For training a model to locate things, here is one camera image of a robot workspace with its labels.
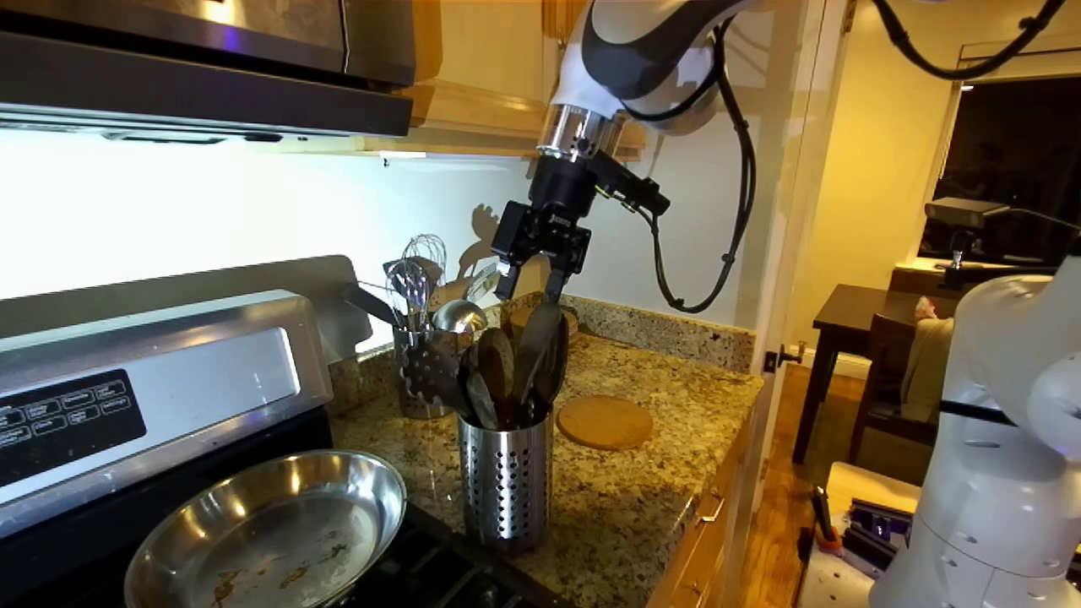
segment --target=range hood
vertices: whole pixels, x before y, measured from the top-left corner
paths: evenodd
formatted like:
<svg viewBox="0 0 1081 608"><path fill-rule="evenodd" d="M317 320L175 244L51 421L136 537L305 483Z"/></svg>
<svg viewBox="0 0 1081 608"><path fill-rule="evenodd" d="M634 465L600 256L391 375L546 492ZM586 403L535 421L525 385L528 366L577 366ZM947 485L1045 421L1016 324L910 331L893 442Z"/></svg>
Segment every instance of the range hood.
<svg viewBox="0 0 1081 608"><path fill-rule="evenodd" d="M401 136L409 83L409 0L0 0L0 129Z"/></svg>

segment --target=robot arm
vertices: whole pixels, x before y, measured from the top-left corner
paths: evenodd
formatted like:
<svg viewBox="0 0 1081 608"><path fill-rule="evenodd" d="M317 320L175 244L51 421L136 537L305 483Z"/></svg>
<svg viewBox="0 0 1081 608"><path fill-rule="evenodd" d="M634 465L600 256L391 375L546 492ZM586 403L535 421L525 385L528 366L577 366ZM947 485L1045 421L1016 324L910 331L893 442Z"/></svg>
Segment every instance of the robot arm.
<svg viewBox="0 0 1081 608"><path fill-rule="evenodd" d="M581 271L596 193L628 209L661 216L669 198L652 178L631 177L609 153L625 114L669 131L710 119L716 80L713 28L729 20L744 0L591 0L562 64L562 89L552 99L540 136L540 163L529 204L508 204L493 245L505 261L499 296L517 288L519 265L552 256L544 296L559 301L567 276Z"/></svg>

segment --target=white robot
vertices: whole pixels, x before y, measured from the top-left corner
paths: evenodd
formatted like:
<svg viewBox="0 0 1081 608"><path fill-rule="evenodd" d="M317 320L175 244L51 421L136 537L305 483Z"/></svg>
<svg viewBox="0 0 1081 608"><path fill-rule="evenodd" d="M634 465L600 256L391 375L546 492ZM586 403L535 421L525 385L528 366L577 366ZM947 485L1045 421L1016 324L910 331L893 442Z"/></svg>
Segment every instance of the white robot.
<svg viewBox="0 0 1081 608"><path fill-rule="evenodd" d="M713 114L716 44L744 0L591 0L563 54L529 207L508 204L493 245L511 296L546 254L546 301L581 271L591 196L665 212L654 184L609 159L622 114L697 129ZM1063 572L1081 540L1081 250L1056 276L989 281L958 304L944 421L912 544L875 608L1081 604Z"/></svg>
<svg viewBox="0 0 1081 608"><path fill-rule="evenodd" d="M1081 250L956 311L935 454L875 608L1081 604Z"/></svg>

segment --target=black cable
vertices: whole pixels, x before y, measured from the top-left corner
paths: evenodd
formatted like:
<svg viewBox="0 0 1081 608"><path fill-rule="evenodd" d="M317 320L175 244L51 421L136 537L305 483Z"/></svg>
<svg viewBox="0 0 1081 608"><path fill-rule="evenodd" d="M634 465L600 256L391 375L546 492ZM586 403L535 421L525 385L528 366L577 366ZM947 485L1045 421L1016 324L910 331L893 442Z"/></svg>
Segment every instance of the black cable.
<svg viewBox="0 0 1081 608"><path fill-rule="evenodd" d="M683 296L672 295L669 276L665 276L665 254L661 254L661 239L660 239L660 216L640 209L640 216L648 223L648 232L652 232L654 285L660 285L660 290L661 290L669 309L688 311L688 313L707 311L716 301L716 295L724 290L724 285L729 281L729 271L738 265L738 250L744 244L744 232L747 232L747 223L749 223L749 212L755 212L755 196L756 196L756 155L755 155L749 129L747 129L747 119L741 111L738 92L734 92L734 83L729 83L729 77L724 70L724 64L725 64L724 34L729 29L729 23L734 23L734 16L724 20L724 28L713 29L713 64L716 64L719 99L724 99L724 104L729 111L729 120L734 120L734 131L738 131L738 142L741 142L741 207L738 207L729 250L719 256L716 285L699 304L685 304Z"/></svg>
<svg viewBox="0 0 1081 608"><path fill-rule="evenodd" d="M1002 52L997 52L993 56L985 56L984 64L973 66L935 66L933 62L927 62L912 41L910 29L903 28L900 15L887 6L887 0L875 0L878 16L884 23L887 41L927 74L947 77L947 80L971 80L971 77L984 77L997 66L1002 66L1011 56L1016 56L1046 23L1050 16L1060 10L1063 0L1045 0L1036 16L1021 20L1021 36L1012 36Z"/></svg>

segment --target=stove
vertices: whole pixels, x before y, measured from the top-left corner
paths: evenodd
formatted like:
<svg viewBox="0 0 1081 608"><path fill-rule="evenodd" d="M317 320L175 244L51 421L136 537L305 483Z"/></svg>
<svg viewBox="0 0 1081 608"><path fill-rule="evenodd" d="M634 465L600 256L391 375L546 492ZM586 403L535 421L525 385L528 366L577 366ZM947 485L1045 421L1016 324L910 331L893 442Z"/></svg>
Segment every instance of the stove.
<svg viewBox="0 0 1081 608"><path fill-rule="evenodd" d="M305 295L258 290L0 337L0 604L126 604L141 537L254 464L331 446ZM563 604L409 508L344 604Z"/></svg>

